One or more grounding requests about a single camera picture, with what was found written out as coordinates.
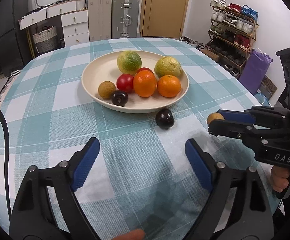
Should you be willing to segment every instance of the white wall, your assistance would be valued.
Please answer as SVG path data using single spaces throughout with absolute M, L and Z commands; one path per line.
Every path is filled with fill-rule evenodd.
M 186 28 L 183 35 L 207 43 L 209 36 L 207 30 L 211 25 L 212 15 L 211 0 L 192 0 L 190 10 L 186 17 Z M 277 86 L 277 91 L 270 99 L 275 104 L 285 88 L 284 73 L 279 57 L 275 52 L 290 47 L 290 11 L 282 0 L 226 0 L 227 4 L 247 4 L 258 11 L 259 28 L 256 31 L 257 41 L 254 48 L 258 47 L 263 53 L 270 55 L 274 61 L 271 63 L 266 75 Z

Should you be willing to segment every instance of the blue checkered tablecloth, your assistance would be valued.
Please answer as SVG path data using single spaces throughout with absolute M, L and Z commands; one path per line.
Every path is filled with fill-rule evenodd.
M 175 125 L 169 130 L 157 127 L 155 113 L 107 109 L 82 88 L 81 74 L 90 61 L 121 50 L 173 56 L 188 74 L 186 96 L 170 107 Z M 145 231 L 146 239 L 182 239 L 209 195 L 184 153 L 185 141 L 195 138 L 216 161 L 236 169 L 256 167 L 274 210 L 277 199 L 266 180 L 270 167 L 256 162 L 252 150 L 240 140 L 207 132 L 210 113 L 220 108 L 242 111 L 252 105 L 259 104 L 227 71 L 173 39 L 96 41 L 43 54 L 26 65 L 1 106 L 10 132 L 11 203 L 30 165 L 53 167 L 94 136 L 100 140 L 101 151 L 76 196 L 101 239 L 136 228 Z M 0 125 L 0 225 L 8 231 L 3 164 Z M 49 192 L 58 224 L 66 229 L 55 193 L 52 188 Z

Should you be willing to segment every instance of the door frame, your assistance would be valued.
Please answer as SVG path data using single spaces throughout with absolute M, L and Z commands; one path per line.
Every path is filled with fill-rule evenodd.
M 184 29 L 185 17 L 186 17 L 186 13 L 187 13 L 188 1 L 189 0 L 186 0 L 186 3 L 185 3 L 185 10 L 184 10 L 184 15 L 183 15 L 183 21 L 182 21 L 182 27 L 181 27 L 180 36 L 183 35 L 183 29 Z M 146 0 L 142 0 L 142 4 L 141 4 L 141 18 L 140 18 L 140 28 L 139 28 L 139 31 L 141 33 L 141 37 L 143 36 L 145 3 L 146 3 Z

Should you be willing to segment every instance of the plate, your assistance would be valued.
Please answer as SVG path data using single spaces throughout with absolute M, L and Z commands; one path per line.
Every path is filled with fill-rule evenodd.
M 112 81 L 116 85 L 117 78 L 122 72 L 117 67 L 117 57 L 121 51 L 112 52 L 90 62 L 83 71 L 82 85 L 85 91 L 101 105 L 124 113 L 151 113 L 160 109 L 174 105 L 177 101 L 186 94 L 189 88 L 189 79 L 183 70 L 179 80 L 181 82 L 181 91 L 176 97 L 165 98 L 161 96 L 157 90 L 148 98 L 142 98 L 135 93 L 128 94 L 128 102 L 125 106 L 115 106 L 111 100 L 105 100 L 98 94 L 98 86 L 104 81 Z M 147 52 L 137 51 L 142 59 L 142 67 L 147 67 L 154 72 L 156 62 L 162 58 L 162 55 Z

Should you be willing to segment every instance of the suitcase handle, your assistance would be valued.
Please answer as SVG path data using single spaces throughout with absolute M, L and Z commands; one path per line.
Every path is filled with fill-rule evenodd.
M 128 18 L 128 24 L 126 24 L 126 26 L 131 25 L 132 18 L 128 14 L 126 14 L 126 17 Z

